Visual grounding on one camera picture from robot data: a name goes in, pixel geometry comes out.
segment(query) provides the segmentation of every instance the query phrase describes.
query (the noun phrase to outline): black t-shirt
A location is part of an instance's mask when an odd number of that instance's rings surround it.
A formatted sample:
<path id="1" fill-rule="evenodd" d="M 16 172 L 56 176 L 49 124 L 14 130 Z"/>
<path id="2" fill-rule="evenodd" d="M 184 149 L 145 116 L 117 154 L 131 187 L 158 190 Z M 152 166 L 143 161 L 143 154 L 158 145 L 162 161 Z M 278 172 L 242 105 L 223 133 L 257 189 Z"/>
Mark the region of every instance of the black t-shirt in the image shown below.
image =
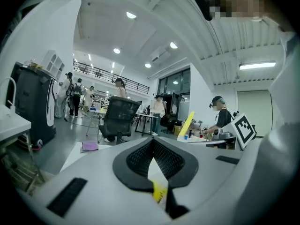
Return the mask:
<path id="1" fill-rule="evenodd" d="M 219 118 L 217 119 L 216 126 L 222 128 L 229 123 L 231 123 L 231 115 L 226 109 L 222 109 L 219 112 Z"/>

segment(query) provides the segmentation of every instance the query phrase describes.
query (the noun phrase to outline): black mesh chair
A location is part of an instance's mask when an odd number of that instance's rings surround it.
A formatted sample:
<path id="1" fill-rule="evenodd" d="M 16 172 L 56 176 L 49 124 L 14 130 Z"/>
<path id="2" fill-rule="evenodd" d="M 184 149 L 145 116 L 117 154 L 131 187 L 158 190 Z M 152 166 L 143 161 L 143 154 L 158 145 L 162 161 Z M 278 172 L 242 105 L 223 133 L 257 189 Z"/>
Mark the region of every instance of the black mesh chair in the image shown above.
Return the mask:
<path id="1" fill-rule="evenodd" d="M 104 123 L 99 129 L 104 138 L 117 144 L 123 143 L 122 136 L 131 136 L 133 118 L 140 104 L 122 97 L 111 97 L 104 117 Z"/>

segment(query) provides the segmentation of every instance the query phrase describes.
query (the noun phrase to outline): gray floor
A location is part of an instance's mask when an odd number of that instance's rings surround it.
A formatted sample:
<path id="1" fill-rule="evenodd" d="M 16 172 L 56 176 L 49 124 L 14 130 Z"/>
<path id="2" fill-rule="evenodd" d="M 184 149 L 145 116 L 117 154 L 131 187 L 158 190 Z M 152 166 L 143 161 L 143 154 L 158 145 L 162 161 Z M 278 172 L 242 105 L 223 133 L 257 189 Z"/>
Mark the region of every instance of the gray floor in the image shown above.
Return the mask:
<path id="1" fill-rule="evenodd" d="M 80 118 L 70 118 L 66 117 L 69 122 L 64 121 L 63 118 L 55 119 L 54 124 L 56 126 L 55 137 L 45 144 L 40 151 L 35 151 L 35 161 L 40 169 L 52 173 L 58 174 L 60 169 L 64 165 L 66 159 L 68 158 L 70 152 L 72 151 L 76 142 L 84 142 L 89 140 L 97 140 L 97 130 L 95 128 L 90 128 L 88 136 L 86 132 L 88 125 L 90 123 L 90 118 L 80 117 Z M 91 124 L 92 127 L 96 126 L 96 122 Z M 143 123 L 139 125 L 138 130 L 142 130 Z M 145 131 L 150 130 L 150 123 L 146 123 Z M 164 134 L 163 132 L 158 133 L 159 136 L 169 137 L 172 139 L 177 139 L 173 134 Z M 125 140 L 135 140 L 141 138 L 141 133 L 135 132 L 135 123 L 132 127 L 131 137 L 124 137 Z M 116 142 L 105 142 L 104 138 L 100 138 L 99 144 L 103 145 L 115 145 Z M 11 149 L 23 160 L 30 162 L 29 154 L 26 150 L 18 147 L 11 146 Z"/>

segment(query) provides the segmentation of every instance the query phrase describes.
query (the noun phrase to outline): box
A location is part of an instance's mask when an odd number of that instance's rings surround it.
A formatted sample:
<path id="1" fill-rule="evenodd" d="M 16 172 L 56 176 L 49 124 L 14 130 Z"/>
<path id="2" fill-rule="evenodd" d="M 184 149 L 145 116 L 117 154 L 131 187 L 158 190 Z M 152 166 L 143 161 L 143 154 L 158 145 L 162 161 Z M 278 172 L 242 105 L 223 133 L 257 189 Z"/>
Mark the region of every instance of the box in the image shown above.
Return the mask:
<path id="1" fill-rule="evenodd" d="M 173 128 L 174 135 L 178 136 L 179 133 L 180 133 L 180 131 L 181 131 L 181 129 L 182 129 L 182 126 L 176 126 L 176 125 L 174 125 L 174 128 Z"/>

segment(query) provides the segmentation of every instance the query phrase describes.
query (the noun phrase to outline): purple paper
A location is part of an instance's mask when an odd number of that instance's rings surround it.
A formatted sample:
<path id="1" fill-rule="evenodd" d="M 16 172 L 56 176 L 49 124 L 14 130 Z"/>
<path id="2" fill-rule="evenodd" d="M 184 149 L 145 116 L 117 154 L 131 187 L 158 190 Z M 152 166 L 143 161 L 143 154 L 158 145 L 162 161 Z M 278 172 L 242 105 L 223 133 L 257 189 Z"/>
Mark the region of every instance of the purple paper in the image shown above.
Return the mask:
<path id="1" fill-rule="evenodd" d="M 98 144 L 95 141 L 86 141 L 82 143 L 82 150 L 94 151 L 98 150 Z"/>

